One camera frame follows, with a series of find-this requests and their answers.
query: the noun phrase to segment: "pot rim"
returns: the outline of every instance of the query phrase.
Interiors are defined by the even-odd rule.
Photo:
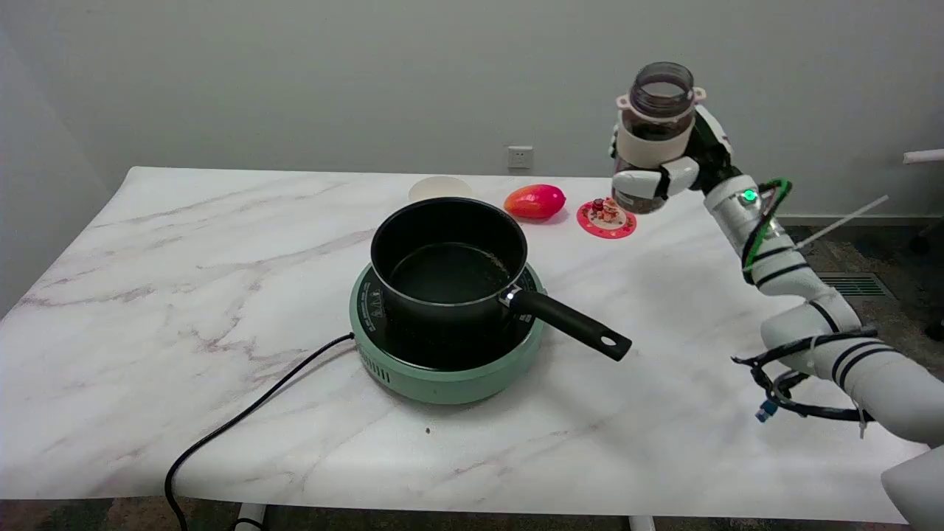
[[[504,220],[514,228],[514,233],[517,235],[518,241],[521,242],[521,265],[518,266],[517,271],[514,274],[510,275],[510,280],[505,285],[501,286],[500,289],[480,299],[467,300],[464,302],[433,302],[431,300],[417,299],[416,297],[407,295],[397,290],[392,285],[390,285],[390,283],[387,282],[387,279],[384,278],[384,275],[380,271],[378,271],[374,265],[374,251],[377,247],[378,235],[379,234],[382,235],[383,230],[388,225],[390,225],[394,219],[403,215],[404,213],[407,213],[417,208],[421,208],[431,203],[447,203],[447,202],[472,204],[479,207],[484,207],[492,211],[492,213],[497,214],[501,216],[502,218],[504,218]],[[528,239],[525,238],[525,233],[524,231],[521,230],[521,226],[518,225],[518,222],[515,221],[514,218],[508,215],[505,211],[499,209],[499,207],[491,203],[486,203],[485,201],[472,199],[469,197],[431,197],[429,199],[423,199],[421,201],[416,201],[415,203],[410,203],[409,205],[397,210],[393,214],[388,215],[387,218],[383,220],[383,223],[380,223],[380,226],[377,227],[377,230],[374,231],[374,237],[371,239],[371,243],[370,243],[370,266],[374,268],[374,272],[377,274],[378,280],[380,280],[380,283],[382,283],[385,288],[389,289],[397,297],[402,297],[403,299],[409,300],[410,302],[415,302],[417,304],[424,304],[427,306],[435,306],[435,307],[440,307],[440,308],[456,308],[460,306],[469,306],[472,304],[485,302],[486,300],[489,300],[489,299],[498,299],[499,296],[501,296],[506,291],[508,291],[509,288],[515,287],[515,283],[518,282],[518,278],[521,276],[522,273],[524,273],[525,265],[527,263],[528,263]]]

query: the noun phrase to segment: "black saucepan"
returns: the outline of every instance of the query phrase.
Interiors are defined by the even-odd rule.
[[[391,319],[464,341],[530,314],[619,361],[632,342],[602,323],[515,282],[528,242],[509,215],[475,199],[437,197],[391,214],[370,260]]]

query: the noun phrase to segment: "saucepan handle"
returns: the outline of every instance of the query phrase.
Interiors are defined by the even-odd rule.
[[[629,338],[542,293],[513,288],[502,295],[501,302],[516,314],[531,314],[616,361],[632,346]]]

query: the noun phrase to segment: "electrical socket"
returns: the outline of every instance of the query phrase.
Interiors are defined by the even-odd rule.
[[[530,169],[534,165],[534,146],[508,146],[509,169]]]

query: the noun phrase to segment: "power cord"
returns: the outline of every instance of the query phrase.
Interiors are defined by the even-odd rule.
[[[308,365],[314,358],[320,356],[325,351],[337,345],[338,343],[341,343],[342,341],[347,341],[348,339],[353,339],[353,338],[354,338],[354,334],[342,335],[341,337],[338,337],[337,339],[331,340],[327,345],[313,352],[311,355],[305,358],[304,361],[302,361],[301,363],[296,365],[295,368],[290,370],[288,374],[286,374],[285,376],[282,376],[281,380],[276,382],[276,384],[273,385],[271,388],[269,388],[268,391],[265,391],[265,393],[262,394],[262,396],[260,396],[255,402],[252,403],[252,405],[244,409],[239,415],[228,420],[225,424],[223,424],[219,428],[216,428],[215,430],[213,430],[212,433],[210,433],[206,437],[203,437],[200,440],[198,440],[196,443],[194,443],[193,446],[191,446],[187,450],[184,450],[183,454],[181,454],[180,457],[178,457],[177,460],[174,461],[174,464],[171,465],[170,470],[167,471],[167,476],[164,478],[164,498],[167,499],[167,504],[171,507],[171,509],[174,510],[174,514],[177,516],[177,523],[180,526],[180,531],[188,531],[189,529],[187,526],[187,518],[184,516],[183,511],[180,509],[180,505],[177,504],[177,500],[174,499],[174,474],[177,473],[177,470],[180,469],[180,466],[183,465],[183,462],[186,461],[191,455],[196,453],[197,450],[203,448],[205,444],[219,437],[226,430],[228,430],[229,428],[239,423],[240,420],[243,420],[246,417],[248,417],[253,411],[258,409],[259,406],[265,403],[265,401],[268,400],[269,397],[273,395],[273,393],[278,391],[280,387],[282,387],[283,385],[285,385],[286,382],[291,380],[293,376],[295,376],[300,370],[302,370],[306,365]],[[248,518],[238,519],[236,522],[233,523],[232,527],[230,527],[230,530],[235,529],[236,526],[239,525],[240,523],[251,523],[255,525],[256,527],[259,527],[261,531],[268,531],[268,529],[265,527],[263,523],[256,522]]]

